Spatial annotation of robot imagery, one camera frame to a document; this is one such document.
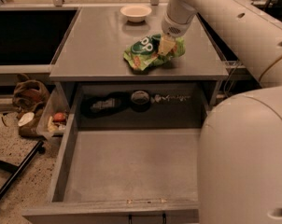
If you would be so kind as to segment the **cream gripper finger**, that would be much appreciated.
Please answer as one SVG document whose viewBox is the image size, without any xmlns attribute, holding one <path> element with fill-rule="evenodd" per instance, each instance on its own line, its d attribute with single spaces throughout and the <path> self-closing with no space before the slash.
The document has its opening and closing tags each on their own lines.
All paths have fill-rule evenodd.
<svg viewBox="0 0 282 224">
<path fill-rule="evenodd" d="M 158 54 L 159 55 L 167 55 L 171 49 L 175 46 L 176 41 L 170 35 L 162 35 L 160 44 L 158 47 Z"/>
</svg>

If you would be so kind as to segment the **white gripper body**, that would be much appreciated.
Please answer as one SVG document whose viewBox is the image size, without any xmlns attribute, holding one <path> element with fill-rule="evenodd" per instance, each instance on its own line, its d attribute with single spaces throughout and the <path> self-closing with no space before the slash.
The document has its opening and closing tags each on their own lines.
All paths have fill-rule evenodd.
<svg viewBox="0 0 282 224">
<path fill-rule="evenodd" d="M 172 37 L 181 37 L 189 29 L 190 23 L 190 14 L 165 13 L 162 18 L 162 31 Z"/>
</svg>

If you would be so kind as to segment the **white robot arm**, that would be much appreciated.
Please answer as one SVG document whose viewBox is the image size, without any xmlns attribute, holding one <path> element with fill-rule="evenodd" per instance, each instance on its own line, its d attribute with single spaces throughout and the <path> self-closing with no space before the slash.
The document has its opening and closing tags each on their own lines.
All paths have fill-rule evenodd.
<svg viewBox="0 0 282 224">
<path fill-rule="evenodd" d="M 200 134 L 200 224 L 282 224 L 282 22 L 250 0 L 170 0 L 163 31 L 184 35 L 193 14 L 236 56 Z"/>
</svg>

